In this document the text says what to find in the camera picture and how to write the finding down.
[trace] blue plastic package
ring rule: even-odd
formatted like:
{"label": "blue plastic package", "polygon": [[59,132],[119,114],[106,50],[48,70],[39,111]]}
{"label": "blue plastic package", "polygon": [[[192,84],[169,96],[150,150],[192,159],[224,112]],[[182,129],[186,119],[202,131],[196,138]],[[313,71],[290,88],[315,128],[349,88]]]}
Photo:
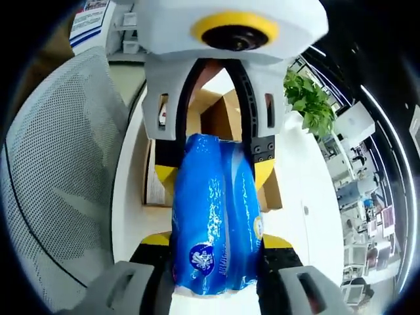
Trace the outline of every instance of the blue plastic package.
{"label": "blue plastic package", "polygon": [[188,139],[175,183],[172,229],[178,286],[218,295],[256,282],[263,226],[242,144],[210,135]]}
{"label": "blue plastic package", "polygon": [[175,283],[198,295],[226,291],[224,175],[219,139],[193,135],[178,170],[172,218]]}
{"label": "blue plastic package", "polygon": [[263,222],[252,169],[242,143],[220,142],[226,181],[230,265],[226,287],[238,291],[257,281]]}

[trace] chair backrest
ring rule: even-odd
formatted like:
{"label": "chair backrest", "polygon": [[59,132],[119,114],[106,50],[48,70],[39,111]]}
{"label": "chair backrest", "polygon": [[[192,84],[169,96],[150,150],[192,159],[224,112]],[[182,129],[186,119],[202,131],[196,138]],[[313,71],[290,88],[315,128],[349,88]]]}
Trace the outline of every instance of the chair backrest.
{"label": "chair backrest", "polygon": [[114,263],[111,197],[128,110],[95,47],[46,78],[1,151],[1,194],[22,267],[51,310]]}

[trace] logo on package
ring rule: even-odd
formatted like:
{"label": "logo on package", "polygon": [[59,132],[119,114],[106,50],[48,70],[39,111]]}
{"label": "logo on package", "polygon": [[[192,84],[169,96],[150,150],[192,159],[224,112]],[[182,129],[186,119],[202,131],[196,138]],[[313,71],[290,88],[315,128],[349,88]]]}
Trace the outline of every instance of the logo on package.
{"label": "logo on package", "polygon": [[190,250],[190,263],[204,276],[208,276],[215,268],[213,246],[208,244],[195,245]]}
{"label": "logo on package", "polygon": [[254,233],[259,240],[263,238],[263,220],[261,217],[256,217],[254,220]]}

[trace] potted plant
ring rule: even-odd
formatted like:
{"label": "potted plant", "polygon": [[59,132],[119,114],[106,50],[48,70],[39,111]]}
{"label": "potted plant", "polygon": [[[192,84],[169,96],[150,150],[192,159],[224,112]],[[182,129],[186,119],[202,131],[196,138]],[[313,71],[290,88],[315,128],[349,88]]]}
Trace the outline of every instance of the potted plant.
{"label": "potted plant", "polygon": [[327,93],[311,79],[291,70],[287,71],[284,87],[289,104],[303,116],[303,128],[319,137],[330,134],[335,114],[327,102]]}

